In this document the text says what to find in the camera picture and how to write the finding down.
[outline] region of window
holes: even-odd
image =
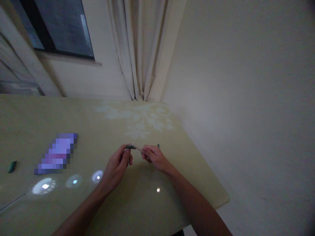
[[[94,60],[81,0],[11,0],[35,49]]]

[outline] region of white wall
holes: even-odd
[[[101,67],[73,62],[43,59],[63,95],[83,98],[130,100],[115,60],[115,45],[104,0],[83,0],[94,57]]]
[[[228,191],[234,235],[310,224],[314,23],[307,1],[187,1],[162,101]]]

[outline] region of yellow tablecloth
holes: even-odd
[[[82,203],[124,143],[157,145],[169,161],[218,208],[228,194],[179,121],[163,103],[0,95],[0,207],[26,193],[0,214],[4,235],[49,235]],[[41,155],[58,133],[77,133],[77,149],[59,174],[34,175]],[[121,184],[93,219],[88,235],[171,235],[189,225],[171,183],[133,150]],[[8,174],[12,161],[15,171]],[[79,175],[75,188],[66,181]],[[32,192],[44,178],[55,188]]]

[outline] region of green eraser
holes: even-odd
[[[14,168],[15,168],[16,163],[17,163],[17,161],[14,161],[14,162],[11,163],[10,169],[9,169],[8,173],[11,173],[11,172],[14,171]]]
[[[136,149],[136,148],[135,148],[134,146],[132,146],[132,145],[127,145],[126,148],[127,148],[127,149]]]

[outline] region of hand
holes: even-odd
[[[172,167],[172,164],[166,159],[159,147],[145,145],[142,151],[142,158],[149,163],[153,163],[159,171],[165,173]]]
[[[130,149],[126,149],[127,145],[121,145],[120,148],[109,158],[104,175],[99,183],[105,194],[111,193],[122,181],[128,163],[132,165],[132,155]]]

